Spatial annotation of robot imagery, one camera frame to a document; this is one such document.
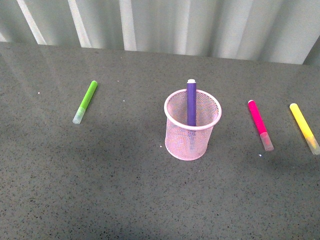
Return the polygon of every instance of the speckled countertop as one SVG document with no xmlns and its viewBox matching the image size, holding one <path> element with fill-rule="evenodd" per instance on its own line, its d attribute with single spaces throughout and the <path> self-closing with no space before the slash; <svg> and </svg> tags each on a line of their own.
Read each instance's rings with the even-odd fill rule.
<svg viewBox="0 0 320 240">
<path fill-rule="evenodd" d="M 181 161 L 163 108 L 191 78 L 222 117 L 205 155 Z M 319 239 L 320 156 L 289 109 L 320 142 L 319 85 L 315 66 L 2 42 L 0 239 Z"/>
</svg>

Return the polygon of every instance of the mesh pen cup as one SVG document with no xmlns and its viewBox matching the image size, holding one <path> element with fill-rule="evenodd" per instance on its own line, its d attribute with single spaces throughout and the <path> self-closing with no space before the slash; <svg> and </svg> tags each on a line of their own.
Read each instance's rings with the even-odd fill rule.
<svg viewBox="0 0 320 240">
<path fill-rule="evenodd" d="M 196 90 L 196 126 L 187 125 L 187 90 L 172 93 L 164 103 L 167 117 L 165 147 L 177 159 L 191 161 L 205 154 L 214 125 L 221 118 L 219 102 Z"/>
</svg>

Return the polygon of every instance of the pen holder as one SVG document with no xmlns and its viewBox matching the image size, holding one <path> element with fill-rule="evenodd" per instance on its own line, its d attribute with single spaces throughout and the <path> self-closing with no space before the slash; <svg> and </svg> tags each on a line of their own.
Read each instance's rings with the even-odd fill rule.
<svg viewBox="0 0 320 240">
<path fill-rule="evenodd" d="M 187 125 L 186 89 L 172 93 L 165 100 L 164 112 L 168 152 L 185 161 L 196 160 L 205 154 L 212 129 L 221 118 L 219 102 L 205 91 L 196 91 L 196 126 Z"/>
</svg>

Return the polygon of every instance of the curtain fold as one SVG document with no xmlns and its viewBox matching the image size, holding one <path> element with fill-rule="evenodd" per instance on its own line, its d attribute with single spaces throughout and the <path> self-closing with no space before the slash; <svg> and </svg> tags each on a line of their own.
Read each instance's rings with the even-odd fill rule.
<svg viewBox="0 0 320 240">
<path fill-rule="evenodd" d="M 320 1 L 0 0 L 0 41 L 320 65 Z"/>
</svg>

